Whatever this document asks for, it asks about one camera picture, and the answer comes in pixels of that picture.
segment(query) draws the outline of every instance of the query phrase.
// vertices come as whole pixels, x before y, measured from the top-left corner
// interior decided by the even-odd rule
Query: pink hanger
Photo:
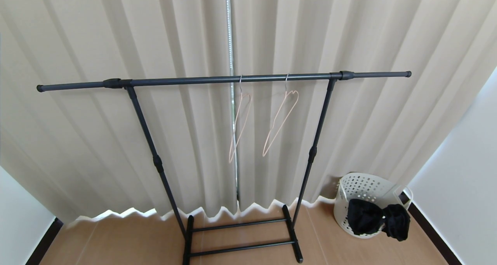
[[[276,137],[278,136],[278,133],[280,132],[281,130],[281,127],[283,127],[283,125],[285,124],[286,122],[286,119],[288,118],[288,116],[290,115],[290,113],[293,111],[293,108],[295,108],[295,105],[297,104],[297,102],[299,101],[299,92],[297,92],[296,90],[292,90],[290,92],[288,92],[286,90],[286,82],[288,80],[288,75],[286,75],[286,78],[285,78],[285,98],[283,99],[283,101],[281,102],[281,105],[280,105],[280,108],[278,109],[278,111],[276,112],[276,115],[275,115],[275,120],[273,121],[273,125],[271,126],[271,129],[269,130],[268,132],[268,136],[266,137],[266,143],[264,143],[264,149],[262,150],[262,157],[265,157],[266,154],[268,153],[269,151],[269,148],[271,147],[271,145],[273,144],[273,142],[275,141]],[[286,115],[285,119],[283,120],[283,122],[281,123],[280,127],[278,128],[278,131],[276,132],[275,136],[273,137],[273,139],[271,140],[271,142],[269,143],[269,146],[268,148],[266,148],[266,145],[268,144],[268,140],[269,140],[269,136],[271,134],[271,131],[275,128],[275,123],[276,123],[276,118],[278,118],[278,115],[279,115],[279,112],[281,111],[281,107],[283,106],[283,104],[285,103],[285,100],[287,99],[287,97],[289,95],[293,95],[293,94],[297,94],[297,100],[295,100],[295,103],[293,104],[292,108],[290,109],[290,111],[288,112],[288,114]]]
[[[245,116],[245,122],[243,123],[242,130],[240,131],[240,135],[238,136],[238,141],[234,140],[235,134],[236,134],[236,122],[238,121],[238,114],[240,113],[240,107],[242,106],[242,101],[244,97],[248,97],[248,109],[247,109],[247,116]],[[229,163],[233,161],[233,157],[235,156],[236,152],[236,147],[238,146],[238,143],[240,142],[240,138],[242,137],[243,130],[245,129],[245,124],[247,124],[247,120],[249,119],[249,113],[250,113],[250,106],[252,106],[252,95],[250,94],[243,94],[242,92],[242,75],[240,76],[240,102],[238,103],[238,109],[236,110],[236,117],[235,117],[235,130],[233,134],[231,135],[231,142],[229,145]]]

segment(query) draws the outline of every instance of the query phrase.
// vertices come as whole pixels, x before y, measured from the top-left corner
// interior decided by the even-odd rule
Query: curtain
[[[407,184],[497,65],[495,0],[231,0],[235,73],[412,71],[410,78],[339,81],[304,199],[334,196],[350,171]],[[235,108],[240,207],[298,196],[326,81],[242,83]],[[263,157],[285,87],[298,102]],[[239,96],[238,84],[235,87]],[[271,138],[295,103],[291,95]]]
[[[124,90],[38,84],[229,75],[226,0],[0,0],[0,164],[64,222],[171,208]],[[236,212],[229,84],[140,87],[179,208]]]

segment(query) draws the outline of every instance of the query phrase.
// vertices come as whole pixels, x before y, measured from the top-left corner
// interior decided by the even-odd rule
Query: perforated basket
[[[399,194],[402,191],[406,192],[410,198],[405,204],[402,204],[399,199]],[[413,197],[408,187],[394,184],[375,175],[349,173],[343,176],[339,182],[339,192],[333,210],[335,220],[350,235],[368,239],[378,235],[384,226],[381,226],[378,232],[373,234],[355,235],[347,221],[348,201],[353,198],[369,201],[382,209],[390,204],[401,204],[407,210]]]

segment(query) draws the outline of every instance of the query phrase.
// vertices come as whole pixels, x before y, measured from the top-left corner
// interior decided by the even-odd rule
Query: wall
[[[25,264],[54,219],[0,167],[0,264]]]
[[[465,264],[497,260],[497,69],[409,186]]]

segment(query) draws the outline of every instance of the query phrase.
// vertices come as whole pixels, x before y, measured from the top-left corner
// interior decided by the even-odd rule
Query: hanger hook
[[[289,74],[286,74],[286,78],[285,78],[285,92],[286,92],[286,82],[288,81],[288,75]]]
[[[243,93],[243,92],[242,92],[242,76],[243,76],[243,75],[240,75],[240,84],[239,84],[239,86],[240,86],[240,94],[242,94],[242,93]]]

